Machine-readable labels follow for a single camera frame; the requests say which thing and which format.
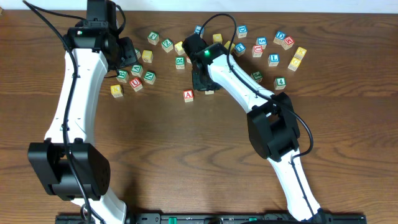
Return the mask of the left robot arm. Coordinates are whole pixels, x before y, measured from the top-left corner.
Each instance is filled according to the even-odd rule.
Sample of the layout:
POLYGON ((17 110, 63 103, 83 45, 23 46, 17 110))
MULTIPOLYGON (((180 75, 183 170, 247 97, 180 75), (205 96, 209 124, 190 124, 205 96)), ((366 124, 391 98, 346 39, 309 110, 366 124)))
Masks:
POLYGON ((69 28, 65 76, 52 123, 28 160, 44 190, 80 207, 82 223, 133 223, 127 205, 110 188, 109 161, 95 148, 94 123, 100 88, 112 70, 137 62, 124 27, 115 18, 89 17, 69 28))

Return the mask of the red I block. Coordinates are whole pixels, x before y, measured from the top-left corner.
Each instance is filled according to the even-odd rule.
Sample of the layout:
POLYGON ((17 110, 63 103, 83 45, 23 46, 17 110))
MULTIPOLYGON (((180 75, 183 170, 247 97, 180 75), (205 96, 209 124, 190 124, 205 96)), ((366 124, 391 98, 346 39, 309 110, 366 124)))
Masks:
POLYGON ((206 95, 212 95, 212 94, 214 94, 215 92, 213 91, 213 90, 208 90, 208 91, 205 91, 205 94, 206 95))

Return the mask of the red A block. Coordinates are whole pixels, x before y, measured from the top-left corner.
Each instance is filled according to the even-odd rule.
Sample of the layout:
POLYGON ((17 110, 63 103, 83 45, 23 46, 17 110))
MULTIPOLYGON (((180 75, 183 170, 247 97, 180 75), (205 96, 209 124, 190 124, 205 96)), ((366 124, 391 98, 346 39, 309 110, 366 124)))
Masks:
POLYGON ((184 90, 183 91, 184 102, 192 102, 194 100, 193 90, 184 90))

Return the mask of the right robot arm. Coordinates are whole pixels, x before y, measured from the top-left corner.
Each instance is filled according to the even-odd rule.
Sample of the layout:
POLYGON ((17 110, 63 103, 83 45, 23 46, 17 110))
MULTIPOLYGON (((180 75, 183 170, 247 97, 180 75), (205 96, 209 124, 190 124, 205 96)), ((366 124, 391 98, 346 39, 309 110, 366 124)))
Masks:
POLYGON ((224 88, 246 112, 249 141, 257 154, 276 172, 289 213, 298 221, 315 221, 320 204, 310 190, 299 150, 299 125, 290 98, 254 81, 220 43, 208 45, 199 34, 188 36, 182 47, 192 62, 193 88, 224 88))

